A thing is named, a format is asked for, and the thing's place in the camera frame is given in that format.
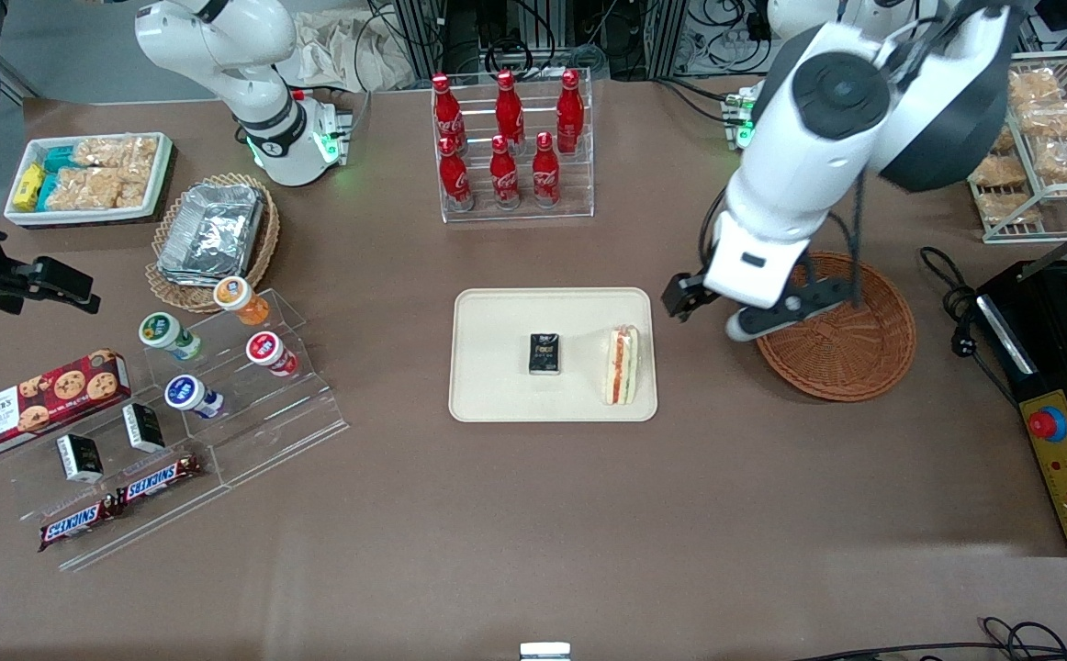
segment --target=round wicker basket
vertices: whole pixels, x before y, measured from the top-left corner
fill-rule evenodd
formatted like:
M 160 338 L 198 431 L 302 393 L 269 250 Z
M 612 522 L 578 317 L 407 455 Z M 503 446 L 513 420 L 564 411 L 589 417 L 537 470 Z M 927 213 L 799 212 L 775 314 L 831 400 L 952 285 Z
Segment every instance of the round wicker basket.
M 851 259 L 811 252 L 815 276 L 849 278 Z M 795 269 L 795 282 L 807 273 Z M 897 384 L 917 351 L 917 327 L 897 287 L 877 269 L 860 264 L 864 304 L 851 301 L 758 339 L 761 355 L 803 393 L 832 402 L 862 402 Z
M 269 193 L 268 188 L 265 188 L 264 184 L 260 184 L 259 180 L 253 179 L 252 176 L 248 176 L 246 174 L 228 173 L 211 175 L 207 176 L 204 180 L 200 180 L 200 184 L 252 186 L 257 191 L 265 193 L 265 213 L 260 216 L 260 234 L 256 237 L 256 245 L 253 246 L 252 250 L 252 264 L 249 265 L 248 274 L 244 277 L 253 289 L 258 290 L 256 285 L 260 282 L 260 278 L 265 277 L 265 271 L 268 271 L 269 263 L 273 261 L 273 251 L 276 251 L 276 238 L 281 234 L 281 216 L 276 210 L 276 202 L 273 202 L 273 195 Z M 162 247 L 168 241 L 170 223 L 174 222 L 174 218 L 178 215 L 178 208 L 181 206 L 184 195 L 186 195 L 186 192 L 178 195 L 178 200 L 173 205 L 170 205 L 170 208 L 162 217 L 162 222 L 159 223 L 159 229 L 155 231 L 155 241 L 150 245 L 155 248 L 156 258 L 157 255 L 161 254 Z M 200 314 L 209 314 L 219 312 L 220 310 L 220 306 L 214 304 L 210 287 L 176 285 L 174 282 L 170 282 L 162 277 L 157 263 L 146 267 L 146 280 L 150 284 L 150 290 L 162 302 L 165 302 L 165 304 L 172 304 L 173 306 L 177 306 L 177 309 Z

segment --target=clear acrylic stand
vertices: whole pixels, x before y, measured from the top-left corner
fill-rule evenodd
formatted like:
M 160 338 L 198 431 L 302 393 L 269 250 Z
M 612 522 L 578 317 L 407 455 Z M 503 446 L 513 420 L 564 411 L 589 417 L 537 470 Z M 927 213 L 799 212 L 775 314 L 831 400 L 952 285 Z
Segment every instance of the clear acrylic stand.
M 130 503 L 118 518 L 43 551 L 63 570 L 83 569 L 349 427 L 333 391 L 314 371 L 300 334 L 304 319 L 273 289 L 260 295 L 270 305 L 261 326 L 245 326 L 235 314 L 220 313 L 190 327 L 202 339 L 200 355 L 192 360 L 177 361 L 150 348 L 125 357 L 133 387 L 126 403 L 143 403 L 156 411 L 163 451 L 146 455 L 130 446 L 122 403 L 0 456 L 0 470 L 9 474 L 16 495 L 16 514 L 30 526 L 25 552 L 38 545 L 39 526 L 116 493 L 188 452 L 198 457 L 201 475 Z M 244 344 L 260 330 L 280 335 L 298 356 L 292 376 L 273 376 L 248 361 Z M 222 414 L 205 420 L 165 405 L 165 384 L 178 374 L 194 374 L 222 394 Z M 63 435 L 96 440 L 105 469 L 96 485 L 64 478 L 55 451 L 55 439 Z
M 452 94 L 461 105 L 464 116 L 464 133 L 467 135 L 467 179 L 476 204 L 466 213 L 455 213 L 446 204 L 440 185 L 440 128 L 432 113 L 432 153 L 436 155 L 436 193 L 440 210 L 445 222 L 476 220 L 530 220 L 570 217 L 592 217 L 595 215 L 595 99 L 593 99 L 591 72 L 578 69 L 578 93 L 583 96 L 583 135 L 578 139 L 578 149 L 574 154 L 559 154 L 559 180 L 562 199 L 554 208 L 543 209 L 534 201 L 534 154 L 537 154 L 534 139 L 538 131 L 550 130 L 556 137 L 558 130 L 558 94 L 562 92 L 561 76 L 545 76 L 532 80 L 517 81 L 517 96 L 525 110 L 525 152 L 513 156 L 517 162 L 517 188 L 521 189 L 522 204 L 512 210 L 501 209 L 492 195 L 492 137 L 497 133 L 497 84 L 490 75 L 449 75 Z M 431 93 L 434 104 L 434 91 Z

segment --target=emergency stop button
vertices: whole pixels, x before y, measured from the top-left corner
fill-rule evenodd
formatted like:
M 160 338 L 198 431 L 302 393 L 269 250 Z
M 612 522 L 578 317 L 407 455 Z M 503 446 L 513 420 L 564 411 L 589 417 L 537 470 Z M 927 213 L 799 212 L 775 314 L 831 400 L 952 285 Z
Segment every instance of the emergency stop button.
M 1045 406 L 1028 416 L 1028 429 L 1038 438 L 1060 443 L 1067 436 L 1067 419 L 1060 409 Z

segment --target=red label bottle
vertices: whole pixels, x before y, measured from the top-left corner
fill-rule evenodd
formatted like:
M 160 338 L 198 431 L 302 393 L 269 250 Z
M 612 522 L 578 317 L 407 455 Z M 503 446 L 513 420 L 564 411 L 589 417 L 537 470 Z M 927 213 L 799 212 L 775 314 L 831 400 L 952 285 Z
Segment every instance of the red label bottle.
M 517 164 L 509 154 L 509 142 L 504 135 L 492 137 L 492 192 L 497 198 L 497 206 L 505 210 L 516 209 L 522 204 L 522 195 L 517 191 Z
M 537 135 L 537 154 L 534 155 L 534 201 L 544 209 L 557 205 L 558 155 L 554 154 L 554 137 L 550 130 Z
M 464 135 L 464 116 L 459 109 L 457 96 L 452 96 L 448 76 L 437 73 L 431 77 L 431 88 L 436 91 L 436 127 L 441 138 L 451 138 L 458 154 L 467 152 L 467 137 Z
M 583 135 L 583 97 L 578 94 L 578 72 L 562 74 L 562 93 L 558 96 L 558 151 L 574 154 Z
M 467 185 L 467 168 L 457 155 L 457 142 L 440 139 L 440 183 L 445 188 L 445 205 L 450 213 L 466 213 L 475 204 Z
M 507 141 L 510 154 L 524 154 L 525 112 L 517 92 L 513 91 L 513 72 L 500 69 L 497 89 L 497 130 Z

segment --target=red button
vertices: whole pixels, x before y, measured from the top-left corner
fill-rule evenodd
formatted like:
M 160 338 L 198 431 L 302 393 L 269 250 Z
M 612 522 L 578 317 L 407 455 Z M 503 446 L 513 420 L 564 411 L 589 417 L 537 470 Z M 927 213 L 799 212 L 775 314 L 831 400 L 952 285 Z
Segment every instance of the red button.
M 1046 410 L 1037 410 L 1028 416 L 1028 428 L 1041 439 L 1051 439 L 1058 431 L 1055 418 Z

